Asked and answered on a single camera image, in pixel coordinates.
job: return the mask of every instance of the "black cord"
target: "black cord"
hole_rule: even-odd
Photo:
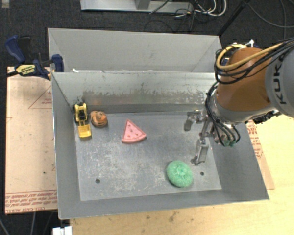
[[[214,66],[214,69],[215,69],[215,78],[216,78],[216,81],[218,83],[222,83],[222,84],[233,84],[233,83],[236,83],[240,80],[242,80],[243,78],[246,78],[246,77],[251,77],[251,76],[254,76],[255,74],[257,74],[258,72],[260,72],[261,70],[263,70],[264,68],[266,68],[268,65],[270,65],[271,63],[273,63],[277,58],[282,58],[284,57],[285,55],[287,55],[288,53],[290,53],[290,51],[294,48],[294,38],[290,38],[288,40],[284,40],[282,42],[282,44],[277,47],[276,49],[270,51],[269,53],[267,53],[265,56],[263,56],[262,58],[260,58],[258,61],[256,61],[253,65],[243,69],[243,70],[240,70],[240,71],[237,71],[237,72],[233,72],[237,69],[239,69],[240,67],[242,67],[243,65],[245,65],[246,63],[243,63],[233,69],[230,69],[230,70],[222,70],[222,69],[219,69],[215,63],[215,66]],[[272,58],[276,56],[275,59],[271,60],[269,64],[267,64],[266,66],[264,66],[263,68],[261,68],[260,70],[258,70],[257,72],[255,72],[254,74],[251,74],[251,71],[257,67],[258,65],[261,65],[263,64],[265,61],[267,61],[268,59]],[[231,81],[221,81],[221,79],[219,78],[220,77],[231,77],[233,80]]]
[[[212,123],[213,123],[213,130],[216,132],[218,139],[220,141],[220,143],[223,146],[228,146],[231,145],[233,143],[237,143],[241,136],[238,132],[238,130],[236,128],[233,128],[236,135],[232,132],[232,130],[230,130],[230,128],[228,126],[226,126],[225,124],[223,124],[220,119],[218,119],[215,115],[215,113],[212,111],[211,107],[210,107],[210,100],[212,98],[213,92],[214,90],[217,88],[217,84],[218,82],[215,82],[209,89],[208,93],[207,93],[207,97],[205,100],[205,107],[207,110],[207,115],[208,117],[211,119]],[[226,135],[227,140],[229,141],[229,143],[225,144],[223,138],[220,135],[219,130],[223,131],[223,133]]]
[[[0,76],[0,80],[6,79],[6,78],[11,77],[11,76],[15,76],[17,74],[19,74],[19,73],[16,70],[12,71],[10,73],[7,73],[5,75]]]
[[[161,8],[163,8],[169,1],[170,0],[166,0],[161,6],[159,6],[158,8],[153,10],[152,12],[150,12],[150,14],[153,14],[153,13],[157,12],[158,10],[160,10]]]

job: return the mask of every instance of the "green sponge ball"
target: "green sponge ball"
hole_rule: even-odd
[[[187,187],[193,182],[191,168],[180,160],[169,163],[167,167],[167,176],[170,182],[177,187]]]

